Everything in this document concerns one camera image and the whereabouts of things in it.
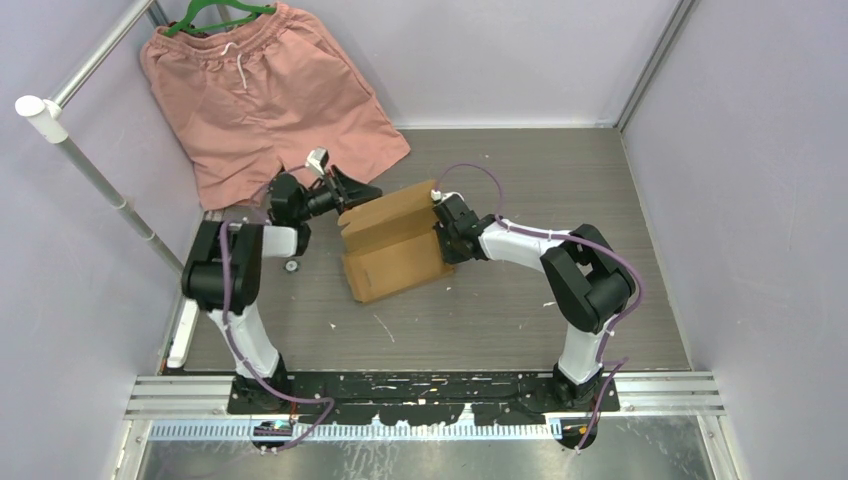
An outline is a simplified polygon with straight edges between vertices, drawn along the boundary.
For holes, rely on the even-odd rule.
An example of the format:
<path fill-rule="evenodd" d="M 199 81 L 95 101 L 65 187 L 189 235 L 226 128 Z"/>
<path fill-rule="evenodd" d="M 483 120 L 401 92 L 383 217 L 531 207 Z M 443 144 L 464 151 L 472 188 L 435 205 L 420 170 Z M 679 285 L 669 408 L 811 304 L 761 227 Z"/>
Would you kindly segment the brown cardboard box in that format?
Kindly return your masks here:
<path fill-rule="evenodd" d="M 420 182 L 340 216 L 342 263 L 355 301 L 372 303 L 454 273 L 434 230 L 435 184 Z"/>

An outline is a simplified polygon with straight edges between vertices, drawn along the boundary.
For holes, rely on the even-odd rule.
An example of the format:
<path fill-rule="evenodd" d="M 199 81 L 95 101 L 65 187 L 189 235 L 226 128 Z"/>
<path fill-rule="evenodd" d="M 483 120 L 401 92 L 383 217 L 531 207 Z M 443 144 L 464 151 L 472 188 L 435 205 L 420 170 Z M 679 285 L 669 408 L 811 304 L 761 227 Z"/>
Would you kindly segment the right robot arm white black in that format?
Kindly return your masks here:
<path fill-rule="evenodd" d="M 496 215 L 480 217 L 455 192 L 434 190 L 431 199 L 446 263 L 503 261 L 545 275 L 568 324 L 552 390 L 565 409 L 582 409 L 602 376 L 603 350 L 613 327 L 637 292 L 624 260 L 589 224 L 544 231 Z"/>

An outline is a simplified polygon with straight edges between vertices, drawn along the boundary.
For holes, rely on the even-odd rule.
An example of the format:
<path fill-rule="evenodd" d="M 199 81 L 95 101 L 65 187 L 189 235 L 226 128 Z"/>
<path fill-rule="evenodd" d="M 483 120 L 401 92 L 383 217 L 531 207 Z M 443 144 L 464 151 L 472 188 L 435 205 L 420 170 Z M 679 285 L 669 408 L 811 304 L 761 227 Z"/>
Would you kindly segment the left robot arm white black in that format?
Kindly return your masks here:
<path fill-rule="evenodd" d="M 221 331 L 236 362 L 242 395 L 252 395 L 265 411 L 277 413 L 295 398 L 285 362 L 268 338 L 257 306 L 263 261 L 302 256 L 312 235 L 311 219 L 329 212 L 342 214 L 383 192 L 336 166 L 310 186 L 281 172 L 266 192 L 269 208 L 264 221 L 201 223 L 181 287 Z"/>

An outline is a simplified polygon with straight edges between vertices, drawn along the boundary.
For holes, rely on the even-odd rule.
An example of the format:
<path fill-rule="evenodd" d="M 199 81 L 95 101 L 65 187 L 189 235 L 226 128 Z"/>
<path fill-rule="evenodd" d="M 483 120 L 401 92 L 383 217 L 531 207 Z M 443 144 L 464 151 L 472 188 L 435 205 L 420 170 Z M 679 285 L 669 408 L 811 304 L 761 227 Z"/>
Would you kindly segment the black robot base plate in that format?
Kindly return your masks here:
<path fill-rule="evenodd" d="M 614 382 L 604 375 L 590 396 L 567 402 L 554 395 L 553 374 L 546 371 L 301 372 L 289 383 L 292 402 L 243 396 L 235 377 L 226 411 L 251 420 L 306 424 L 308 429 L 296 437 L 306 441 L 322 424 L 550 424 L 562 429 L 562 438 L 551 440 L 573 449 L 591 446 L 601 416 L 621 408 Z M 290 440 L 252 442 L 275 449 Z"/>

